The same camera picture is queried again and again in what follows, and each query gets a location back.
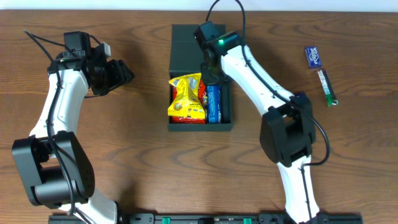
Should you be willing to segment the red Hacks candy bag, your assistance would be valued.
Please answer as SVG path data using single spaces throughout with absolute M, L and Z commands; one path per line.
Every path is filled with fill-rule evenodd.
M 206 96 L 206 86 L 204 85 L 203 81 L 200 81 L 198 87 L 198 99 L 200 103 L 206 107 L 205 103 L 203 102 L 203 97 Z M 185 118 L 185 117 L 178 117 L 172 116 L 171 117 L 172 123 L 179 123 L 179 124 L 205 124 L 206 119 L 196 119 L 196 118 Z

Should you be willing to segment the blue Oreo cookie pack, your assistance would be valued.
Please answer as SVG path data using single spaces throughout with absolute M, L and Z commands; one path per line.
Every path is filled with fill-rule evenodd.
M 208 122 L 216 124 L 221 122 L 221 86 L 207 86 L 208 97 Z

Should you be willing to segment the dark green box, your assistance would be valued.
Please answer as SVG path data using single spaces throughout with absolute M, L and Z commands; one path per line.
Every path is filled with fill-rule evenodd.
M 201 72 L 203 53 L 194 38 L 196 24 L 172 25 L 169 77 Z M 221 122 L 216 124 L 178 124 L 169 118 L 168 130 L 172 132 L 230 131 L 233 128 L 233 107 L 231 82 L 221 86 Z

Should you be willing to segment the yellow snack packet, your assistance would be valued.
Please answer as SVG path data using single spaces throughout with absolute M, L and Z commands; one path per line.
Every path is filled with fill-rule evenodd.
M 198 99 L 200 81 L 201 73 L 183 75 L 169 81 L 169 84 L 177 91 L 167 110 L 169 116 L 205 119 L 205 109 Z

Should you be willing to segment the small blue Eclipse mint box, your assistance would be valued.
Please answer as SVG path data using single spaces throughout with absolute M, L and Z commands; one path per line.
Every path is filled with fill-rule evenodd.
M 320 68 L 322 66 L 320 54 L 316 46 L 306 47 L 304 49 L 304 52 L 307 59 L 308 67 L 310 69 Z

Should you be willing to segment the green and white wafer bar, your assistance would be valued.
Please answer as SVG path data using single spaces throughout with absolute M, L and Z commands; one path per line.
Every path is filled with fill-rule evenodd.
M 338 100 L 336 98 L 335 92 L 333 91 L 331 82 L 329 80 L 328 74 L 325 69 L 317 70 L 317 75 L 322 84 L 323 92 L 325 95 L 326 103 L 328 107 L 338 105 Z

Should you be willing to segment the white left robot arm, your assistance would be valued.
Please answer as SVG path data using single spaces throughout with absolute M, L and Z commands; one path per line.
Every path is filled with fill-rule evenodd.
M 130 223 L 117 202 L 95 187 L 95 172 L 76 132 L 83 100 L 105 96 L 131 82 L 123 60 L 111 58 L 106 42 L 91 46 L 94 36 L 66 32 L 64 51 L 50 57 L 49 92 L 40 118 L 28 138 L 12 146 L 27 198 L 34 206 L 65 211 L 63 218 L 82 223 Z

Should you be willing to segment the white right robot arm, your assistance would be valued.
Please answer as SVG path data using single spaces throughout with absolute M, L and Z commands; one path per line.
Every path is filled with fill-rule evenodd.
M 266 156 L 278 166 L 288 216 L 295 223 L 314 222 L 320 209 L 307 167 L 315 141 L 310 100 L 280 86 L 237 32 L 221 35 L 208 21 L 199 25 L 193 35 L 210 67 L 212 82 L 234 80 L 261 115 L 259 140 Z

